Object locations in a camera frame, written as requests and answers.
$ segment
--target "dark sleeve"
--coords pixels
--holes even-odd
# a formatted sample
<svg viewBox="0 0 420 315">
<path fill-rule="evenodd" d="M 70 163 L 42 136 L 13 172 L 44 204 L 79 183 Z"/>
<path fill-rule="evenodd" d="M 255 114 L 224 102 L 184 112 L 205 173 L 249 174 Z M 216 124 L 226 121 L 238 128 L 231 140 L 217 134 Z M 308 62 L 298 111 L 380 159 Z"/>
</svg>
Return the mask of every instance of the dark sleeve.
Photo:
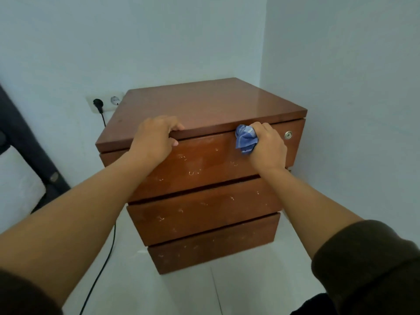
<svg viewBox="0 0 420 315">
<path fill-rule="evenodd" d="M 340 314 L 420 314 L 420 251 L 382 222 L 341 230 L 315 254 L 312 271 Z"/>
<path fill-rule="evenodd" d="M 37 286 L 0 270 L 0 314 L 62 315 L 60 307 Z"/>
</svg>

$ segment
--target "hand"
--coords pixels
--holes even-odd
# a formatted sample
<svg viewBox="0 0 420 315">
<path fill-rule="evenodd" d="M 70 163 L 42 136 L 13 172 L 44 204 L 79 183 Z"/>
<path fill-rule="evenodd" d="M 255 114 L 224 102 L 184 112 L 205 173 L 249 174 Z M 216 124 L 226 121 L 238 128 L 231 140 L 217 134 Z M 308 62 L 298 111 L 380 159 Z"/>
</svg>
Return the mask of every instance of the hand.
<svg viewBox="0 0 420 315">
<path fill-rule="evenodd" d="M 266 122 L 251 124 L 258 137 L 258 143 L 249 156 L 252 166 L 260 174 L 267 175 L 286 167 L 287 147 L 278 132 Z"/>
<path fill-rule="evenodd" d="M 135 162 L 146 162 L 154 168 L 171 153 L 172 146 L 178 145 L 169 133 L 184 128 L 175 116 L 148 118 L 139 125 L 127 154 Z"/>
</svg>

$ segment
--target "blue cloth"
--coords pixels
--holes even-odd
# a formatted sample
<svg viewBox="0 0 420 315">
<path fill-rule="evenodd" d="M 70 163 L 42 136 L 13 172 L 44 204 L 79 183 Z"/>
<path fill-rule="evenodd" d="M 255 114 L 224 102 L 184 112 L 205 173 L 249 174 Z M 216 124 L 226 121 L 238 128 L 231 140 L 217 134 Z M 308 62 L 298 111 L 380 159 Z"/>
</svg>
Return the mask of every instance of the blue cloth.
<svg viewBox="0 0 420 315">
<path fill-rule="evenodd" d="M 251 126 L 239 125 L 235 136 L 236 148 L 240 148 L 242 154 L 250 154 L 258 142 L 257 134 Z"/>
</svg>

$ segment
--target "wood grain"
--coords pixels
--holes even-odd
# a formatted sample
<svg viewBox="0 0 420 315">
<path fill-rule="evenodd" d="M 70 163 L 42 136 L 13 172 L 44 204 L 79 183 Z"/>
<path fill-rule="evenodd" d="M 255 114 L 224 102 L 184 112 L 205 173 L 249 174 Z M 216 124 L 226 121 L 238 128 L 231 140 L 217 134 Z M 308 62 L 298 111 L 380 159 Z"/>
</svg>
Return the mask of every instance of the wood grain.
<svg viewBox="0 0 420 315">
<path fill-rule="evenodd" d="M 274 241 L 280 213 L 150 246 L 149 254 L 165 274 Z"/>
<path fill-rule="evenodd" d="M 175 115 L 185 125 L 175 139 L 233 131 L 254 121 L 279 123 L 306 117 L 307 110 L 239 79 L 132 89 L 96 142 L 99 152 L 129 148 L 143 120 Z"/>
<path fill-rule="evenodd" d="M 273 125 L 282 138 L 287 131 L 293 133 L 285 140 L 286 167 L 294 163 L 304 125 L 305 119 Z M 248 157 L 235 149 L 235 141 L 235 134 L 228 132 L 179 142 L 168 158 L 134 191 L 129 202 L 257 174 Z M 108 166 L 125 152 L 110 152 L 100 157 Z"/>
<path fill-rule="evenodd" d="M 127 207 L 145 246 L 262 217 L 281 209 L 277 195 L 261 178 Z"/>
</svg>

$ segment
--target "white floor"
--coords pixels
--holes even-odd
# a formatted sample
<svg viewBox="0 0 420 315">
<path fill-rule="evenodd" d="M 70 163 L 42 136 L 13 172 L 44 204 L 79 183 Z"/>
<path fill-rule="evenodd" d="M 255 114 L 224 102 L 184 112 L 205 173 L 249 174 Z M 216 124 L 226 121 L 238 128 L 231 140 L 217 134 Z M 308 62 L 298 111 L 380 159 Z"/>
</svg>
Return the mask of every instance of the white floor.
<svg viewBox="0 0 420 315">
<path fill-rule="evenodd" d="M 67 300 L 65 314 L 79 314 L 111 241 L 109 237 Z M 124 209 L 117 221 L 113 254 L 84 315 L 283 315 L 323 291 L 311 273 L 310 259 L 284 215 L 274 243 L 159 275 Z"/>
</svg>

